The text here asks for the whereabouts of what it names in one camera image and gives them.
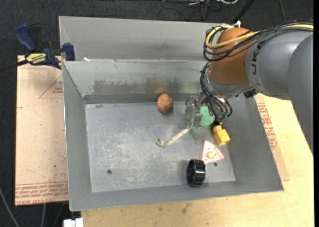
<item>blue clamp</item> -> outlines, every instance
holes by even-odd
[[[22,45],[26,46],[26,48],[28,49],[28,53],[24,57],[25,60],[28,61],[31,65],[48,65],[60,69],[61,67],[59,64],[61,61],[57,59],[54,54],[52,54],[53,52],[65,52],[66,60],[75,61],[74,48],[73,45],[70,43],[65,43],[63,44],[61,49],[52,52],[49,48],[45,48],[43,51],[37,52],[37,47],[29,34],[29,26],[27,23],[20,25],[15,30],[15,36],[18,41]]]

